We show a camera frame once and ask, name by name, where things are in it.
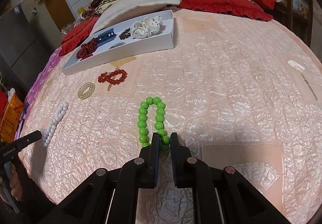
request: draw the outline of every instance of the orange plastic crate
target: orange plastic crate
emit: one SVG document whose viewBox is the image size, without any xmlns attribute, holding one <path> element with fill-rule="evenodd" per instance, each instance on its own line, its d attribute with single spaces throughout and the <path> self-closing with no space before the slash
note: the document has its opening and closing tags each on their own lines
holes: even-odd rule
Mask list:
<svg viewBox="0 0 322 224">
<path fill-rule="evenodd" d="M 23 102 L 14 93 L 5 109 L 1 121 L 0 137 L 2 140 L 8 143 L 13 142 L 23 108 Z"/>
</svg>

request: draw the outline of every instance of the white scrunchie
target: white scrunchie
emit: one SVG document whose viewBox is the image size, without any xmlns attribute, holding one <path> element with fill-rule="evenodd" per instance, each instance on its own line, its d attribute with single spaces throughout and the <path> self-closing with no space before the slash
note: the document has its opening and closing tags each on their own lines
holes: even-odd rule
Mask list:
<svg viewBox="0 0 322 224">
<path fill-rule="evenodd" d="M 130 28 L 130 33 L 133 38 L 144 39 L 146 37 L 151 37 L 160 30 L 160 24 L 162 24 L 162 19 L 160 16 L 156 16 L 153 19 L 148 20 L 145 18 L 143 21 L 136 21 L 132 24 Z"/>
</svg>

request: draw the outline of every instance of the red ruffled pillow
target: red ruffled pillow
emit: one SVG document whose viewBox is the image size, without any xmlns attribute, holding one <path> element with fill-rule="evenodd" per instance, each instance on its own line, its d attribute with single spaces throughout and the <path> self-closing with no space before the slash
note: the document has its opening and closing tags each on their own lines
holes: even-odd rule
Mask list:
<svg viewBox="0 0 322 224">
<path fill-rule="evenodd" d="M 178 8 L 246 16 L 263 21 L 270 21 L 273 18 L 252 0 L 182 0 Z"/>
<path fill-rule="evenodd" d="M 64 56 L 79 46 L 91 33 L 99 17 L 91 17 L 71 29 L 62 39 L 59 56 Z"/>
</svg>

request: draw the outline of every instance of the white pillow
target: white pillow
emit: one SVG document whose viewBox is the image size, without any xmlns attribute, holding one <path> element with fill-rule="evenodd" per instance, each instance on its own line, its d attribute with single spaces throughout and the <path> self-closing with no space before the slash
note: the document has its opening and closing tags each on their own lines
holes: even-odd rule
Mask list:
<svg viewBox="0 0 322 224">
<path fill-rule="evenodd" d="M 179 5 L 180 0 L 117 0 L 99 17 L 90 35 L 122 21 L 156 12 L 168 4 Z"/>
</svg>

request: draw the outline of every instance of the white cardboard box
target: white cardboard box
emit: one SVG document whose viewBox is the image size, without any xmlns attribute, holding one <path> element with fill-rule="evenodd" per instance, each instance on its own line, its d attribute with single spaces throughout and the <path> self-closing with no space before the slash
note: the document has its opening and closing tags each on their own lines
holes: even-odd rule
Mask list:
<svg viewBox="0 0 322 224">
<path fill-rule="evenodd" d="M 161 24 L 160 26 L 160 31 L 157 34 L 154 34 L 151 37 L 145 39 L 133 39 L 132 37 L 130 37 L 125 40 L 121 40 L 119 38 L 119 35 L 124 30 L 130 28 L 134 22 L 142 21 L 145 17 L 152 19 L 155 16 L 161 16 L 163 22 L 163 24 Z M 83 42 L 83 44 L 89 42 L 92 38 L 96 38 L 99 34 L 112 28 L 114 29 L 114 33 L 116 34 L 115 39 L 98 47 L 97 50 L 93 53 L 93 56 L 82 61 L 76 58 L 77 52 L 79 51 L 80 47 L 76 48 L 73 55 L 69 58 L 69 60 L 62 68 L 62 72 L 65 75 L 71 75 L 110 61 L 115 61 L 148 52 L 173 49 L 173 24 L 173 12 L 172 10 L 166 10 L 126 20 L 104 30 L 101 30 L 93 34 L 92 36 L 89 36 Z M 125 42 L 126 44 L 110 49 L 111 46 L 119 42 Z"/>
</svg>

